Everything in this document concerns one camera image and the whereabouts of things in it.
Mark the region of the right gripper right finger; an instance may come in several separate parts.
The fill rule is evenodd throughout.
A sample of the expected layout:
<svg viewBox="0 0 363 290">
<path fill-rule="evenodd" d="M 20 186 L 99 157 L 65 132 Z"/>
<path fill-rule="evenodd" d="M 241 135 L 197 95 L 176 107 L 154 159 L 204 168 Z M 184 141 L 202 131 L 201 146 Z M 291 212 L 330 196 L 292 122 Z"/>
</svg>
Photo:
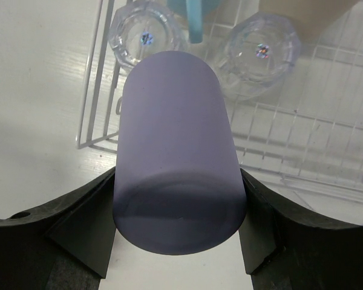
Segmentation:
<svg viewBox="0 0 363 290">
<path fill-rule="evenodd" d="M 311 211 L 241 175 L 247 213 L 239 235 L 254 289 L 363 289 L 363 225 Z"/>
</svg>

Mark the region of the beige tall tumbler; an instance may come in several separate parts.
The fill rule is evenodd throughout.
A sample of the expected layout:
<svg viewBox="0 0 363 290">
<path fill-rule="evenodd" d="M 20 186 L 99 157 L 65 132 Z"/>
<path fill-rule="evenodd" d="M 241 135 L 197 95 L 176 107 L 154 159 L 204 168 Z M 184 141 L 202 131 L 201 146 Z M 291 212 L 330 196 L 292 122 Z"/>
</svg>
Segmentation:
<svg viewBox="0 0 363 290">
<path fill-rule="evenodd" d="M 320 36 L 357 3 L 358 0 L 265 0 L 259 2 L 258 9 L 289 19 L 304 41 Z"/>
</svg>

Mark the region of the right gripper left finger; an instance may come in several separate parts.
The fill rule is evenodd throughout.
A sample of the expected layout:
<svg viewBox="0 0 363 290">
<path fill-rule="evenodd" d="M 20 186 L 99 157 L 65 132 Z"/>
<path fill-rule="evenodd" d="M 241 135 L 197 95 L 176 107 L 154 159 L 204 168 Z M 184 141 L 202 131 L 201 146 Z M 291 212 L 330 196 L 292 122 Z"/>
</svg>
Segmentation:
<svg viewBox="0 0 363 290">
<path fill-rule="evenodd" d="M 116 227 L 115 170 L 0 219 L 0 289 L 98 289 Z"/>
</svg>

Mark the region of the purple tumbler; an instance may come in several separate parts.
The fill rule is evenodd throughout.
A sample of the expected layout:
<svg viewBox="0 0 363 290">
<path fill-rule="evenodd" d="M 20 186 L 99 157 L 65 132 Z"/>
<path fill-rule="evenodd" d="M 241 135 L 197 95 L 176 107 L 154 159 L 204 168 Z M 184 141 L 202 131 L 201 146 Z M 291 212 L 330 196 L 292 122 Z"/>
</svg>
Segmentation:
<svg viewBox="0 0 363 290">
<path fill-rule="evenodd" d="M 163 51 L 128 74 L 113 218 L 133 245 L 185 255 L 230 238 L 246 192 L 217 76 L 200 58 Z"/>
</svg>

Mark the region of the clear glass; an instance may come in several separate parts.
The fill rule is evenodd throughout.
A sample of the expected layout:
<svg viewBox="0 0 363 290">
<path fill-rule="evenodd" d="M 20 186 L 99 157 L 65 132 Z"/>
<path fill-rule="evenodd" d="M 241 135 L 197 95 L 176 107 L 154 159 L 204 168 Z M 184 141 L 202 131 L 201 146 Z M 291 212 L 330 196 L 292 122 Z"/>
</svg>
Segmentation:
<svg viewBox="0 0 363 290">
<path fill-rule="evenodd" d="M 188 50 L 186 36 L 173 13 L 155 1 L 133 1 L 118 8 L 108 43 L 127 73 L 152 54 Z"/>
<path fill-rule="evenodd" d="M 289 19 L 258 12 L 234 26 L 214 54 L 213 69 L 224 93 L 260 96 L 293 70 L 301 41 Z"/>
</svg>

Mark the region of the light blue faceted mug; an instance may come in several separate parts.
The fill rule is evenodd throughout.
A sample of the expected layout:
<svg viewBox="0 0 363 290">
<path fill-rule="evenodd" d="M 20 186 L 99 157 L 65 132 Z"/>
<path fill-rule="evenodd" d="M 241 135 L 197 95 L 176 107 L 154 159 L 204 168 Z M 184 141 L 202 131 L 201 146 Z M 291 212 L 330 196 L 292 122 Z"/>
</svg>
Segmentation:
<svg viewBox="0 0 363 290">
<path fill-rule="evenodd" d="M 199 44 L 203 41 L 203 19 L 218 8 L 221 0 L 167 0 L 167 7 L 188 22 L 189 41 Z"/>
</svg>

